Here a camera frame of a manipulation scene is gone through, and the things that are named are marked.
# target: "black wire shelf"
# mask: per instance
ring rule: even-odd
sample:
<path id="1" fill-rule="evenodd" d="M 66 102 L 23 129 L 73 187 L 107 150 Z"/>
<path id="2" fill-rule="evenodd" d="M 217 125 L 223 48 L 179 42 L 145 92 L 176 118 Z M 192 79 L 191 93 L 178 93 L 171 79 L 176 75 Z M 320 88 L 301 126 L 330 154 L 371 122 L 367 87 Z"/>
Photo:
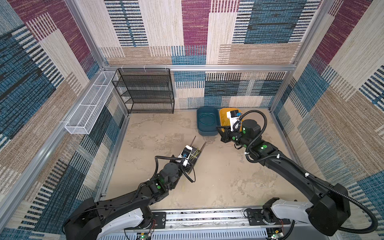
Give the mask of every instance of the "black wire shelf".
<path id="1" fill-rule="evenodd" d="M 119 68 L 112 81 L 128 113 L 174 113 L 175 97 L 166 68 Z"/>

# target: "coiled cable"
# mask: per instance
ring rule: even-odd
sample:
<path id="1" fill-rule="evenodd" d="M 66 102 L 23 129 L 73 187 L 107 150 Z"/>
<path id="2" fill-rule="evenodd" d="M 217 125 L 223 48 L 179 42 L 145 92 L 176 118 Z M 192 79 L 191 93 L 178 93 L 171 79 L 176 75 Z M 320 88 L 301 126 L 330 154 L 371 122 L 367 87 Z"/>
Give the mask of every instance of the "coiled cable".
<path id="1" fill-rule="evenodd" d="M 254 137 L 252 139 L 252 141 L 248 144 L 248 146 L 246 147 L 245 149 L 245 152 L 249 152 L 250 149 L 253 147 L 253 145 L 255 144 L 256 140 L 264 133 L 265 129 L 266 129 L 266 125 L 267 125 L 267 119 L 266 119 L 266 115 L 259 111 L 259 110 L 249 110 L 248 112 L 244 113 L 243 115 L 240 116 L 239 118 L 239 121 L 241 122 L 243 120 L 243 118 L 247 115 L 247 114 L 250 114 L 250 113 L 259 113 L 260 115 L 263 116 L 263 119 L 264 119 L 264 125 L 263 125 L 263 128 L 261 129 L 260 133 L 256 135 L 256 137 Z M 248 156 L 249 154 L 246 154 L 245 157 L 247 159 L 247 161 L 249 162 L 252 162 L 252 160 L 249 158 Z"/>
<path id="2" fill-rule="evenodd" d="M 157 174 L 157 171 L 159 169 L 159 161 L 158 159 L 165 159 L 165 160 L 181 160 L 182 158 L 179 157 L 164 157 L 164 156 L 155 156 L 155 162 L 156 162 L 156 167 L 155 167 L 155 173 L 152 175 L 151 179 L 154 178 Z"/>

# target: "plastic tub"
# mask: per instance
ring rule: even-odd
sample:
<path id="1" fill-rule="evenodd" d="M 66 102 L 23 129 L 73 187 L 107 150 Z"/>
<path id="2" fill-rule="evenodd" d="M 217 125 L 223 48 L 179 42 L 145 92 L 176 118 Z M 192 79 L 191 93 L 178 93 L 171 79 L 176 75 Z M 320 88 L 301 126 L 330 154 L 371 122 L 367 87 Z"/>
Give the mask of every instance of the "plastic tub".
<path id="1" fill-rule="evenodd" d="M 239 110 L 239 113 L 241 113 L 240 109 L 238 108 L 222 108 L 220 109 L 220 126 L 229 126 L 230 122 L 227 118 L 227 112 L 233 111 L 233 110 Z"/>
<path id="2" fill-rule="evenodd" d="M 215 136 L 218 134 L 217 126 L 220 126 L 217 108 L 200 107 L 197 109 L 197 130 L 200 135 Z"/>

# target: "white wire basket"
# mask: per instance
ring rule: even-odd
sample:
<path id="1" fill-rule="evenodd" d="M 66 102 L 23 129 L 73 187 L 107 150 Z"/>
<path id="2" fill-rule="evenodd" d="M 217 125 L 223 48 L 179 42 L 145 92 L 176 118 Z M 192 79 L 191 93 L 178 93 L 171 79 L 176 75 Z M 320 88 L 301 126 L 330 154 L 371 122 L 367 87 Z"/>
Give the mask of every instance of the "white wire basket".
<path id="1" fill-rule="evenodd" d="M 70 134 L 89 134 L 91 132 L 114 87 L 112 79 L 114 81 L 118 79 L 115 72 L 104 71 L 98 76 L 65 124 L 65 129 Z"/>

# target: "beige floor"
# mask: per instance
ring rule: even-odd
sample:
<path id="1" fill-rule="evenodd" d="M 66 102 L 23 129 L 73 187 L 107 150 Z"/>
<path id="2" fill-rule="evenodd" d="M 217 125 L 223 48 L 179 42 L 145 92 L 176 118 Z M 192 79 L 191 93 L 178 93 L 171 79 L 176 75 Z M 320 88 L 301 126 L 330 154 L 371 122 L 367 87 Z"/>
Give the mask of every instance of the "beige floor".
<path id="1" fill-rule="evenodd" d="M 289 156 L 268 110 L 262 111 L 268 119 L 263 139 Z M 263 125 L 263 118 L 257 113 L 248 114 L 246 118 Z M 306 201 L 305 196 L 283 177 L 258 163 L 249 163 L 244 157 L 244 148 L 236 150 L 232 142 L 221 142 L 218 134 L 213 137 L 199 135 L 196 110 L 132 114 L 107 199 L 136 190 L 140 182 L 152 176 L 154 156 L 177 156 L 194 136 L 195 147 L 200 148 L 207 142 L 195 166 L 196 182 L 190 183 L 182 177 L 169 196 L 152 205 L 151 209 L 262 205 L 272 197 Z M 159 171 L 167 162 L 159 160 Z"/>

